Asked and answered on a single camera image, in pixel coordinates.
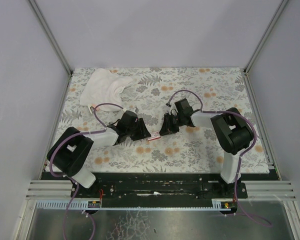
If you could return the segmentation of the red staple box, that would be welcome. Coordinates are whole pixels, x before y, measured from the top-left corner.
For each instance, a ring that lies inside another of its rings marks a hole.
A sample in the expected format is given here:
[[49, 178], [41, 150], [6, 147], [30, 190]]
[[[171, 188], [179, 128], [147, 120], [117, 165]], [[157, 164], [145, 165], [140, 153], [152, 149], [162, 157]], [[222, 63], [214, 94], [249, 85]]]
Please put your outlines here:
[[157, 139], [160, 139], [161, 138], [161, 135], [158, 131], [156, 132], [152, 132], [150, 134], [150, 137], [147, 138], [147, 140], [150, 142], [150, 141], [153, 141], [153, 140], [157, 140]]

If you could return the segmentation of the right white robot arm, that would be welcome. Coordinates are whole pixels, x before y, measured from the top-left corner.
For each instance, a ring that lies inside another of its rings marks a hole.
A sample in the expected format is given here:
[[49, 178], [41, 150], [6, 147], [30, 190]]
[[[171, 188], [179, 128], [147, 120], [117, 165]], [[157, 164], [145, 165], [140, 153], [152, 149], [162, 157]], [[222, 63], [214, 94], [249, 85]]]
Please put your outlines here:
[[180, 127], [204, 127], [214, 130], [216, 138], [224, 152], [224, 162], [220, 177], [227, 184], [233, 184], [241, 177], [240, 166], [243, 153], [256, 142], [253, 124], [235, 108], [226, 111], [204, 111], [193, 109], [187, 99], [174, 103], [175, 114], [164, 114], [159, 131], [161, 136], [176, 134]]

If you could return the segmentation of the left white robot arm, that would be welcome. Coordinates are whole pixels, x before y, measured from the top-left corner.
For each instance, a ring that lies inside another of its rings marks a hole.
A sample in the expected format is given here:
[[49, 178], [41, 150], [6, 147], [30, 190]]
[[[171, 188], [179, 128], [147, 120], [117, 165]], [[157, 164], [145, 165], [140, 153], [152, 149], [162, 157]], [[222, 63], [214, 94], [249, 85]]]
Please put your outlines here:
[[149, 137], [151, 134], [144, 120], [129, 110], [104, 130], [81, 132], [69, 127], [47, 154], [49, 172], [54, 177], [65, 176], [89, 189], [95, 183], [96, 176], [84, 164], [93, 146], [109, 147], [119, 145], [127, 138], [138, 141]]

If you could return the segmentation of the floral patterned table mat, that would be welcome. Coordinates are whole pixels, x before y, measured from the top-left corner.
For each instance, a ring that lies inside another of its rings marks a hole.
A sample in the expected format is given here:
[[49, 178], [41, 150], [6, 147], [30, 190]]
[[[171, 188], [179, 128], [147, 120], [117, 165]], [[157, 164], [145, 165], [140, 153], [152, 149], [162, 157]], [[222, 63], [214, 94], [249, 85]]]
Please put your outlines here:
[[[57, 138], [68, 127], [82, 132], [95, 131], [121, 118], [120, 111], [100, 111], [93, 115], [80, 105], [80, 95], [94, 71], [94, 68], [74, 70]], [[121, 104], [142, 118], [150, 133], [161, 129], [168, 111], [167, 102], [184, 98], [194, 109], [225, 111], [235, 107], [245, 118], [254, 121], [238, 67], [133, 67], [111, 68], [110, 72], [134, 80], [121, 93]], [[116, 146], [93, 146], [84, 165], [91, 172], [218, 173], [223, 163], [223, 149], [211, 128], [182, 126], [178, 133], [156, 140], [127, 139]]]

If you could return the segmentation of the white cloth towel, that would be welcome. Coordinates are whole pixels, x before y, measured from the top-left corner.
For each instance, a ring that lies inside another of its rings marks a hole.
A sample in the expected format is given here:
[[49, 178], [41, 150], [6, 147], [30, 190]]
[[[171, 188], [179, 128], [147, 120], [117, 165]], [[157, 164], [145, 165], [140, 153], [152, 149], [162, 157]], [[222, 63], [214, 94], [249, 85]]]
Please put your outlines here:
[[97, 107], [98, 111], [117, 112], [122, 104], [120, 94], [128, 87], [136, 84], [130, 76], [119, 76], [110, 70], [98, 68], [93, 72], [85, 85], [79, 104], [83, 107]]

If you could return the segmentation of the aluminium cross rail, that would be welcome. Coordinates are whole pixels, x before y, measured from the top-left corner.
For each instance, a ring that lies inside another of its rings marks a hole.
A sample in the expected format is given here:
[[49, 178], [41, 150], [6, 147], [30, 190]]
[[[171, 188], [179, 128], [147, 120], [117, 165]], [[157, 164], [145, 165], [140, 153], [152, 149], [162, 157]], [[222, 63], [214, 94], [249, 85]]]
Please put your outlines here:
[[72, 188], [73, 184], [69, 180], [32, 180], [26, 193], [26, 199], [70, 199]]

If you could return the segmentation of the left aluminium frame post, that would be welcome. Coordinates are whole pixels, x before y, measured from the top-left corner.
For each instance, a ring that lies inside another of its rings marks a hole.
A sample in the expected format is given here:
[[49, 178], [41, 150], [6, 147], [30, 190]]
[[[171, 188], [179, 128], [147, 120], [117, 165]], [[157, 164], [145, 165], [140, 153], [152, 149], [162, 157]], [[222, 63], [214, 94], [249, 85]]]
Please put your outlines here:
[[59, 59], [63, 69], [67, 73], [67, 75], [72, 75], [72, 69], [70, 64], [68, 63], [63, 51], [61, 50], [48, 22], [46, 21], [40, 6], [38, 5], [36, 0], [27, 0], [26, 1], [33, 11], [34, 16], [36, 17], [40, 27], [42, 28], [47, 40], [49, 41], [54, 53], [56, 54], [57, 58]]

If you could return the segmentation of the aluminium frame post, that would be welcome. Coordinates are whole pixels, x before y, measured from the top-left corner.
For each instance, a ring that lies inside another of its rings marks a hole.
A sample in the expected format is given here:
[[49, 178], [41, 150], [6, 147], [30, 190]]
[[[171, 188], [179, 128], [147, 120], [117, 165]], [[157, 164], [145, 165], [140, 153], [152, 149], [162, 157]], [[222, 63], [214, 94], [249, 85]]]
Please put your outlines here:
[[59, 59], [63, 69], [67, 73], [67, 75], [72, 75], [72, 69], [70, 64], [68, 63], [63, 51], [61, 50], [48, 22], [46, 21], [40, 6], [38, 5], [36, 0], [27, 0], [26, 1], [33, 11], [34, 16], [36, 17], [40, 27], [42, 28], [47, 40], [49, 41], [54, 53], [56, 54], [57, 58]]
[[243, 68], [243, 72], [247, 76], [251, 69], [254, 66], [254, 63], [256, 62], [258, 56], [260, 55], [263, 47], [265, 46], [268, 38], [272, 34], [272, 31], [274, 30], [277, 22], [279, 21], [280, 17], [282, 16], [283, 12], [285, 11], [287, 5], [290, 3], [290, 0], [281, 0], [278, 7], [276, 8], [271, 20], [269, 21], [264, 33], [262, 34], [262, 37], [260, 38], [255, 50], [252, 53], [252, 56], [250, 57], [249, 61], [247, 62], [246, 66]]

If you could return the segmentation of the right aluminium frame post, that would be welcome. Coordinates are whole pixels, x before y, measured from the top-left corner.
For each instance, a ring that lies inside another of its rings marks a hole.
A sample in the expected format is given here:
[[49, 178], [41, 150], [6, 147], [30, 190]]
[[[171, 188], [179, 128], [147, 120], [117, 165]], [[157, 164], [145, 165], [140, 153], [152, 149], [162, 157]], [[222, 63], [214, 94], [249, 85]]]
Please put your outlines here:
[[280, 17], [282, 16], [283, 12], [285, 11], [287, 5], [290, 3], [290, 0], [281, 0], [278, 7], [276, 8], [271, 20], [269, 21], [264, 33], [262, 34], [262, 37], [260, 38], [255, 50], [252, 53], [252, 56], [250, 57], [249, 61], [247, 62], [246, 66], [243, 68], [243, 72], [247, 76], [251, 69], [254, 66], [254, 63], [256, 62], [258, 56], [260, 55], [263, 47], [265, 46], [268, 38], [272, 34], [272, 31], [274, 30], [277, 22], [279, 21]]

